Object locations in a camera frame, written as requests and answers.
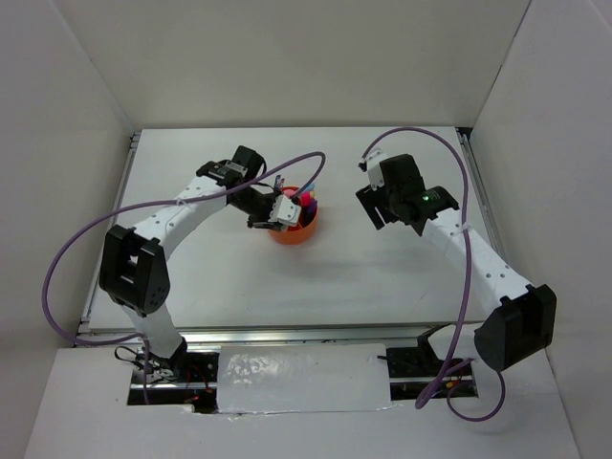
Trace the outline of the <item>pink black highlighter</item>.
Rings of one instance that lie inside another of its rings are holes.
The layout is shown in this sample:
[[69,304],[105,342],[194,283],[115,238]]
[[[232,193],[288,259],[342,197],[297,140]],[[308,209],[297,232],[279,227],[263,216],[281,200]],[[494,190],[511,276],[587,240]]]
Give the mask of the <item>pink black highlighter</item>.
[[308,207],[315,200],[313,191],[303,192],[299,195],[299,203],[302,207]]

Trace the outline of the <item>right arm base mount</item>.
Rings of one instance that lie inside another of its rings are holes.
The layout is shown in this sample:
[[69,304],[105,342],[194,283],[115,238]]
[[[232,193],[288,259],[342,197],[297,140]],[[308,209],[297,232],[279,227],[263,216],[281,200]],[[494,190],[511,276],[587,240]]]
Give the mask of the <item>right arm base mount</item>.
[[[377,359],[387,365],[392,401],[415,400],[420,392],[433,381],[442,368],[444,359],[435,354],[429,338],[442,326],[427,330],[416,338],[416,343],[408,347],[386,348]],[[454,389],[452,398],[467,398],[477,395],[471,366],[467,365],[445,377],[434,392],[434,399],[444,399]]]

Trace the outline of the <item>purple black highlighter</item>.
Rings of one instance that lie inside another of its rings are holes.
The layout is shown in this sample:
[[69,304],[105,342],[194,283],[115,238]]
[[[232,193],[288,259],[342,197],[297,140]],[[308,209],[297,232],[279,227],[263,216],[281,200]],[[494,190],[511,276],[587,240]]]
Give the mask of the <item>purple black highlighter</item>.
[[309,205],[306,207],[306,214],[308,216],[316,215],[317,214],[317,207],[318,207],[317,200],[316,199],[312,200],[309,203]]

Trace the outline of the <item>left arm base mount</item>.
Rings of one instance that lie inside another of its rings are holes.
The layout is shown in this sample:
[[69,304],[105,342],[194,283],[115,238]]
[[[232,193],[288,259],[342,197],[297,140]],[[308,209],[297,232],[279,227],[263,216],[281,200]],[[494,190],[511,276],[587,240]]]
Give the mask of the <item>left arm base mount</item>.
[[195,351],[182,343],[168,360],[144,353],[144,349],[119,345],[114,358],[132,368],[129,405],[185,405],[196,413],[218,410],[217,377],[220,353]]

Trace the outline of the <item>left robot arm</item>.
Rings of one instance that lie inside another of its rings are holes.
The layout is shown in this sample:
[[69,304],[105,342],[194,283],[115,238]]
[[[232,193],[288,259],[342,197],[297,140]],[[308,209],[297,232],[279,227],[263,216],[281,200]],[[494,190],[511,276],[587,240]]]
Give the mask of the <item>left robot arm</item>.
[[188,370],[187,344],[166,306],[170,293],[167,260],[208,217],[231,205],[249,216],[250,227],[278,229],[268,221],[279,193],[240,186],[267,170],[256,151],[239,146],[232,158],[209,161],[169,204],[126,228],[114,225],[105,235],[99,287],[120,305],[149,345],[156,372],[176,382]]

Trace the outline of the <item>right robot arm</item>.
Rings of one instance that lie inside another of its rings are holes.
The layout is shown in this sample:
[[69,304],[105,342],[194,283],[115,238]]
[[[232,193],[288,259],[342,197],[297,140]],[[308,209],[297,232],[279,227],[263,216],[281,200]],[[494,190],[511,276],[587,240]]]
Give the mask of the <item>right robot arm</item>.
[[426,187],[412,156],[369,154],[359,163],[368,185],[356,195],[376,229],[401,222],[428,240],[457,269],[470,267],[470,295],[487,318],[474,331],[477,356],[503,372],[548,347],[557,296],[514,271],[462,219],[462,209],[441,186]]

